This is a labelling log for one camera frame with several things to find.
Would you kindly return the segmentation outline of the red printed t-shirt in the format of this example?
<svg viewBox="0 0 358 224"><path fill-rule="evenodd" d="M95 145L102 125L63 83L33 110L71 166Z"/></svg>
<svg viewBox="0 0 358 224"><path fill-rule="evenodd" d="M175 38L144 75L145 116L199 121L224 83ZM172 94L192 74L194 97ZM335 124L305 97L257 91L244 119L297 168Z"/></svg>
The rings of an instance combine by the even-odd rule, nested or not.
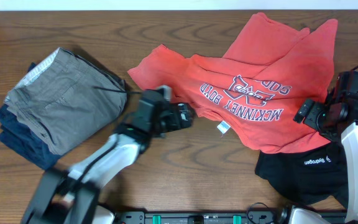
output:
<svg viewBox="0 0 358 224"><path fill-rule="evenodd" d="M143 90L171 87L174 102L224 121L251 149L305 152L327 140L293 118L305 100L326 99L337 26L330 19L314 31L296 30L258 12L222 57L186 58L160 45L129 75Z"/></svg>

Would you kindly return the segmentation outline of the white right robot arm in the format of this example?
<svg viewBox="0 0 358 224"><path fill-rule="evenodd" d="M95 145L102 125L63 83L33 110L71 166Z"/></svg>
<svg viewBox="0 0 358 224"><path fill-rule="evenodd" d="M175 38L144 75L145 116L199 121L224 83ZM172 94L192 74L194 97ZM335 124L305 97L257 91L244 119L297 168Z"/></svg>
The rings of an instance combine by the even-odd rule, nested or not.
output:
<svg viewBox="0 0 358 224"><path fill-rule="evenodd" d="M293 120L343 147L349 188L345 222L358 223L358 98L343 98L328 105L307 99Z"/></svg>

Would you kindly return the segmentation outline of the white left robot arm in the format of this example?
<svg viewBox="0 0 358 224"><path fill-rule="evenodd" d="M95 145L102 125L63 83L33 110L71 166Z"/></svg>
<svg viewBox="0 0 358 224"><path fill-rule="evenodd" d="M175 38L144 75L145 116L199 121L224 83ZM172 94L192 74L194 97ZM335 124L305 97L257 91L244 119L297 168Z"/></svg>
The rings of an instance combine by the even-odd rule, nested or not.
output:
<svg viewBox="0 0 358 224"><path fill-rule="evenodd" d="M153 138L189 128L194 110L188 103L140 103L130 121L122 121L108 141L67 170L43 174L22 223L113 223L115 214L99 204L103 187L132 165Z"/></svg>

